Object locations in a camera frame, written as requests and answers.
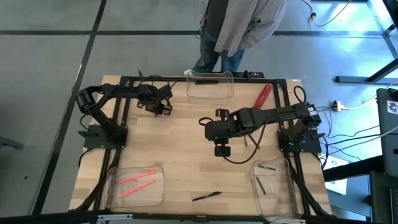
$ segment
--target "wooden table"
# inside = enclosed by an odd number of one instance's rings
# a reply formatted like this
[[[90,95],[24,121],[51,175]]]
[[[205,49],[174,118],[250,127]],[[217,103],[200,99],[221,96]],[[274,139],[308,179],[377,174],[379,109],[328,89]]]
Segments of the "wooden table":
[[[120,76],[106,75],[103,78],[103,83],[118,84],[119,81]],[[297,103],[293,87],[301,85],[301,81],[287,80],[287,84],[290,103]],[[155,82],[154,85],[160,87],[165,82]],[[188,102],[185,83],[177,82],[172,89],[174,97],[171,99],[171,116],[161,115],[156,118],[144,109],[137,108],[137,100],[131,100],[127,119],[127,144],[122,150],[119,167],[162,166],[165,179],[164,201],[154,207],[117,208],[112,209],[112,212],[258,216],[249,170],[258,159],[283,157],[277,142],[278,124],[266,126],[261,150],[251,161],[234,165],[222,157],[214,156],[214,143],[205,139],[204,127],[198,124],[198,120],[206,116],[215,118],[217,108],[234,111],[252,107],[263,88],[264,84],[235,83],[234,96],[227,105],[193,105]],[[103,107],[108,116],[112,115],[114,104],[115,99],[108,101]],[[275,108],[273,92],[262,107],[267,108]],[[259,131],[253,137],[258,139]],[[242,138],[230,139],[229,145],[232,148],[230,159],[234,161],[245,160],[252,153],[250,142],[250,149],[245,149]],[[82,159],[70,202],[71,209],[79,206],[97,184],[103,156],[104,150],[96,149]],[[309,153],[302,153],[300,156],[307,188],[322,208],[330,213],[319,161]],[[302,207],[299,190],[296,189],[298,203]],[[195,197],[217,190],[223,193],[217,197],[192,202]]]

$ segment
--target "transparent plastic bin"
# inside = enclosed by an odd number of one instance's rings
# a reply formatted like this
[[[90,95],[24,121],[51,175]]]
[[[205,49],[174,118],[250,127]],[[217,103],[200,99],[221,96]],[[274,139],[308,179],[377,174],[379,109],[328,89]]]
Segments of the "transparent plastic bin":
[[[155,174],[140,177],[134,180],[121,182],[131,177],[137,177],[150,172]],[[136,190],[135,192],[122,197],[123,194],[144,185],[150,181],[155,182]],[[141,207],[156,206],[162,203],[164,194],[164,173],[161,166],[153,167],[135,167],[135,168],[113,168],[109,170],[105,192],[106,208],[124,208],[124,207]]]
[[[250,175],[257,210],[267,221],[301,217],[286,159],[258,160],[251,167]]]
[[[233,75],[192,71],[187,76],[187,95],[192,104],[226,105],[234,95]]]

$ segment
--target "pink stick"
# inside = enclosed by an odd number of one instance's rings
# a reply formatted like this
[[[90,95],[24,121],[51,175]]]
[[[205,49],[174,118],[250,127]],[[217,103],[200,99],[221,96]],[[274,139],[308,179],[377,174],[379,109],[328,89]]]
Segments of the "pink stick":
[[[152,171],[152,172],[148,172],[148,173],[145,173],[145,174],[137,175],[135,177],[130,177],[130,178],[127,178],[127,179],[124,179],[124,180],[120,180],[119,183],[124,183],[124,182],[130,181],[130,180],[135,180],[135,179],[138,179],[138,178],[141,178],[141,177],[145,177],[145,176],[148,176],[148,175],[152,175],[152,174],[155,174],[155,173],[156,173],[156,171]]]
[[[120,196],[120,197],[127,196],[127,195],[129,195],[129,194],[131,194],[131,193],[133,193],[133,192],[135,192],[135,191],[137,191],[137,190],[139,190],[139,189],[141,189],[141,188],[143,188],[143,187],[145,187],[145,186],[147,186],[147,185],[149,185],[149,184],[151,184],[151,183],[153,183],[153,182],[155,182],[155,181],[156,181],[155,179],[150,180],[150,181],[148,181],[148,182],[142,184],[141,186],[138,186],[138,187],[136,187],[135,189],[132,189],[132,190],[130,190],[129,192],[126,192],[126,193],[122,194],[122,196]]]

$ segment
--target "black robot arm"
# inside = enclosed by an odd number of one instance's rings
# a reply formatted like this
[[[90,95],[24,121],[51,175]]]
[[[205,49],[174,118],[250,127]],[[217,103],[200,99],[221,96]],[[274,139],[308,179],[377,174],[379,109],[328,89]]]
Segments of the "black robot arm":
[[[103,96],[96,102],[93,93]],[[169,99],[173,97],[171,86],[165,85],[157,88],[152,85],[119,86],[104,84],[101,86],[89,86],[80,90],[76,96],[79,109],[85,115],[91,115],[98,125],[90,125],[87,131],[79,131],[86,138],[85,147],[124,147],[127,136],[127,127],[118,125],[115,120],[109,119],[101,110],[105,103],[112,98],[138,99],[137,107],[145,107],[146,111],[158,114],[170,115],[172,105]]]
[[[308,129],[316,128],[321,119],[314,105],[297,103],[292,106],[281,108],[260,110],[257,108],[243,108],[230,113],[228,110],[216,110],[216,116],[221,117],[221,121],[213,121],[210,118],[202,118],[199,123],[205,126],[205,137],[209,141],[214,141],[215,156],[228,157],[230,148],[229,138],[249,136],[264,125],[298,119],[296,124],[284,134],[288,145],[300,144],[305,141],[304,133]]]

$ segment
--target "shirt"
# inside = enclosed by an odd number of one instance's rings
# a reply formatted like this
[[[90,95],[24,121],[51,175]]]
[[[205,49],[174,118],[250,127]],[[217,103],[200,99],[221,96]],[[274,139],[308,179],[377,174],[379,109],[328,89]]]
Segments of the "shirt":
[[[201,0],[200,24],[205,25],[208,0]],[[215,51],[235,54],[267,41],[286,10],[285,0],[229,0]]]
[[[214,39],[218,39],[223,26],[228,0],[210,0],[207,5],[205,24]]]

